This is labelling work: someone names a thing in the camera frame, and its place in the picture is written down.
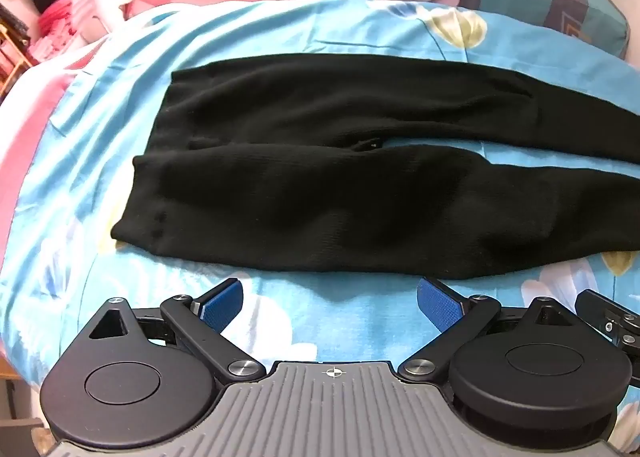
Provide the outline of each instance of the pink clothing pile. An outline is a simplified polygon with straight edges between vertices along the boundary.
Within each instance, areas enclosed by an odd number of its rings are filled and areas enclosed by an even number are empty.
[[[96,12],[94,0],[56,0],[40,15],[38,26],[42,37],[31,44],[29,52],[39,62],[62,54],[81,25]]]

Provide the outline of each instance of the circular cap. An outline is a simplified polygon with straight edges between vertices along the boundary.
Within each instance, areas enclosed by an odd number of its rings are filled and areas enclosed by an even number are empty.
[[[463,345],[449,366],[455,396],[521,429],[574,429],[610,415],[631,379],[628,357],[581,326],[532,326]]]
[[[229,364],[229,372],[234,376],[251,376],[260,370],[260,365],[252,360],[238,360]]]
[[[95,370],[84,384],[87,393],[105,405],[131,405],[158,390],[160,375],[143,363],[112,363]]]
[[[436,366],[429,360],[409,360],[404,364],[404,370],[415,376],[425,376],[436,370]]]

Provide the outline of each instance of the gray ribbed panel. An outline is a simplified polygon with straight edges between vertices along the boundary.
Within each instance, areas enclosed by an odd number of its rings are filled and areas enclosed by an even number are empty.
[[[281,363],[273,376],[227,389],[213,413],[136,457],[540,457],[462,423],[431,385],[396,379],[386,363]],[[50,457],[116,457],[63,443]],[[554,453],[615,457],[602,442]]]

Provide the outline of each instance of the blue gripper pad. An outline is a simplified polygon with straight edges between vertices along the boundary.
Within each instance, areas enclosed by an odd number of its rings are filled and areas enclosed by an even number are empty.
[[[210,328],[221,333],[238,315],[243,300],[242,283],[236,278],[230,278],[196,298],[196,309],[192,306],[192,310]]]
[[[431,323],[440,332],[446,331],[463,315],[462,300],[458,301],[454,296],[450,296],[439,289],[426,278],[421,278],[418,283],[418,307]]]

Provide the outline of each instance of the metal screw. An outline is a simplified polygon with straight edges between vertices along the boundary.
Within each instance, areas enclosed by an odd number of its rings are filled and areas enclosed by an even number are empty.
[[[234,376],[251,376],[260,370],[260,364],[251,360],[237,360],[230,363],[228,368]]]
[[[414,376],[426,376],[436,370],[436,365],[429,360],[409,360],[404,364],[404,370]]]

